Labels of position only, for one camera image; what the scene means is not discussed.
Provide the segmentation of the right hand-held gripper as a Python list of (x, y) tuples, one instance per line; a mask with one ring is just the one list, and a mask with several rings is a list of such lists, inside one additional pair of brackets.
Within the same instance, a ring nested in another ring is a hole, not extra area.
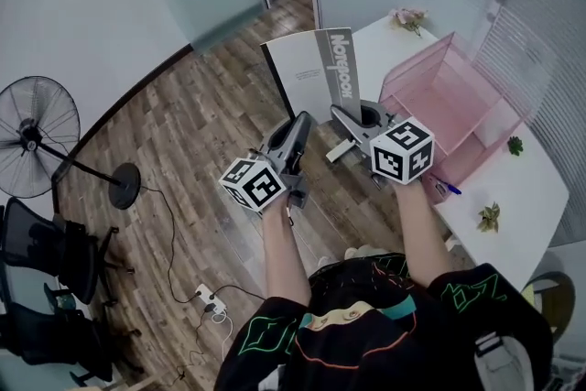
[[(374, 174), (407, 185), (432, 166), (434, 135), (415, 117), (410, 116), (392, 126), (395, 114), (389, 113), (380, 103), (371, 101), (361, 105), (358, 119), (335, 104), (330, 111), (332, 119), (345, 128), (357, 146), (370, 141), (371, 170)], [(374, 138), (374, 127), (387, 130)]]

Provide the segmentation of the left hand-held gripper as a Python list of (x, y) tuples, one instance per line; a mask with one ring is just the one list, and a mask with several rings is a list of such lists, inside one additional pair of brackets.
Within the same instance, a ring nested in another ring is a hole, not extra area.
[(300, 166), (314, 119), (307, 111), (274, 128), (259, 149), (237, 158), (219, 184), (240, 206), (261, 213), (284, 192), (289, 204), (303, 209), (309, 188)]

